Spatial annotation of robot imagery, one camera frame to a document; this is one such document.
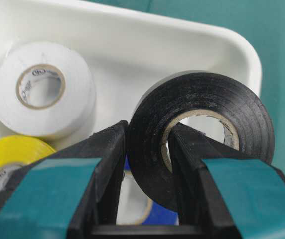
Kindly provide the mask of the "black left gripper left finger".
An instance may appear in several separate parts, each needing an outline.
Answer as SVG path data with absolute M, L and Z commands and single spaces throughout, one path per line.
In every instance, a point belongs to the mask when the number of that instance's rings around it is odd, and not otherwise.
M 86 239 L 116 222 L 125 120 L 14 172 L 0 191 L 0 239 Z

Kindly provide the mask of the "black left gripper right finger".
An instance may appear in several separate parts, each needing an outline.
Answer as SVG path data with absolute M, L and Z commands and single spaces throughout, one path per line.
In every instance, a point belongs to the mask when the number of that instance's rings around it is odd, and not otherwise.
M 285 239 L 281 170 L 183 124 L 168 144 L 181 224 L 211 239 Z

